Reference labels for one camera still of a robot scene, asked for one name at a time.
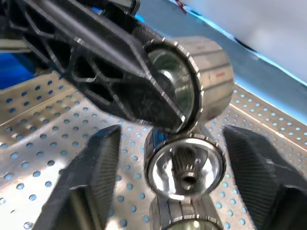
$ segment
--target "perforated steel table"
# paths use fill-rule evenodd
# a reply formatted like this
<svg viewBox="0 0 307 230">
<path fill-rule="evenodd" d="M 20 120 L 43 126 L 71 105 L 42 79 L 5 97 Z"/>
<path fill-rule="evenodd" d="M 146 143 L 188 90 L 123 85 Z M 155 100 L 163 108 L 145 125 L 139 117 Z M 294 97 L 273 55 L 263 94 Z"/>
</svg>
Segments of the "perforated steel table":
<svg viewBox="0 0 307 230">
<path fill-rule="evenodd" d="M 56 73 L 1 92 L 0 228 L 31 229 L 59 177 L 97 130 L 122 125 L 121 153 L 108 230 L 149 229 L 154 194 L 143 175 L 143 145 L 150 127 L 99 111 Z M 222 126 L 265 135 L 282 156 L 307 173 L 307 127 L 235 86 L 225 112 L 206 126 L 223 149 Z M 254 229 L 241 202 L 229 163 L 212 199 L 226 229 Z"/>
</svg>

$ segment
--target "red mark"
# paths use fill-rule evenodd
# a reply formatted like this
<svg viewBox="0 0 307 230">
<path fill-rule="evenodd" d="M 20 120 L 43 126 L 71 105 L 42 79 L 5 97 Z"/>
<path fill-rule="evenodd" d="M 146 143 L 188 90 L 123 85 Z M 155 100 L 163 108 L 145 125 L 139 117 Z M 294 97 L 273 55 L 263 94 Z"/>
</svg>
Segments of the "red mark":
<svg viewBox="0 0 307 230">
<path fill-rule="evenodd" d="M 175 1 L 176 1 L 177 5 L 179 6 L 179 8 L 182 10 L 182 12 L 184 14 L 187 14 L 188 12 L 183 8 L 184 5 L 179 0 L 175 0 Z"/>
<path fill-rule="evenodd" d="M 218 73 L 215 75 L 217 78 L 225 76 L 225 72 Z"/>
</svg>

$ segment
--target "white wall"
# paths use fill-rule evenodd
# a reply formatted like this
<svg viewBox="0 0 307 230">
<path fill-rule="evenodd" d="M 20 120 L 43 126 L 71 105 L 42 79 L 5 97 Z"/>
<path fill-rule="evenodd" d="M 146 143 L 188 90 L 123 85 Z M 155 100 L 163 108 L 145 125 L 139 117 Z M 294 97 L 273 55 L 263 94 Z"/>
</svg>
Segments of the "white wall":
<svg viewBox="0 0 307 230">
<path fill-rule="evenodd" d="M 307 82 L 306 0 L 182 0 Z"/>
</svg>

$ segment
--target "black textured bracket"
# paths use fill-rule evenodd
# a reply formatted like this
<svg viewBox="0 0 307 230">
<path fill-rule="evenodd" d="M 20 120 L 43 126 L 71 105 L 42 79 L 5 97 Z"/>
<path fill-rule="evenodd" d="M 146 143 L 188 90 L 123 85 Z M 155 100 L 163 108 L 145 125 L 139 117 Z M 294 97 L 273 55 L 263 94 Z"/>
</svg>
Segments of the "black textured bracket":
<svg viewBox="0 0 307 230">
<path fill-rule="evenodd" d="M 263 136 L 224 128 L 236 185 L 258 230 L 306 228 L 307 181 Z"/>
<path fill-rule="evenodd" d="M 6 1 L 8 28 L 99 109 L 168 132 L 186 124 L 143 48 L 162 37 L 131 14 L 106 1 L 103 15 L 95 0 Z"/>
<path fill-rule="evenodd" d="M 33 230 L 105 228 L 115 186 L 120 135 L 120 126 L 110 126 L 90 138 L 85 149 L 61 172 Z"/>
</svg>

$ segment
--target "chrome cylinder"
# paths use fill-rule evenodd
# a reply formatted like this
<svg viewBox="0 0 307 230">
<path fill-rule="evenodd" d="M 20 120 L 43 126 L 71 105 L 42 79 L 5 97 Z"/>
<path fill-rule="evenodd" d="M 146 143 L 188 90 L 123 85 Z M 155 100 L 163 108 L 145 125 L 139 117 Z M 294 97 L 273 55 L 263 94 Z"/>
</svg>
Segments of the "chrome cylinder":
<svg viewBox="0 0 307 230">
<path fill-rule="evenodd" d="M 147 136 L 146 181 L 160 196 L 179 201 L 200 198 L 220 183 L 225 169 L 222 150 L 207 136 L 170 135 L 155 129 Z"/>
<path fill-rule="evenodd" d="M 156 196 L 151 202 L 152 230 L 222 230 L 209 196 L 188 203 Z"/>
<path fill-rule="evenodd" d="M 185 131 L 208 122 L 228 106 L 234 73 L 216 42 L 202 36 L 175 37 L 153 40 L 148 47 L 150 60 L 163 76 L 160 85 L 185 116 Z"/>
</svg>

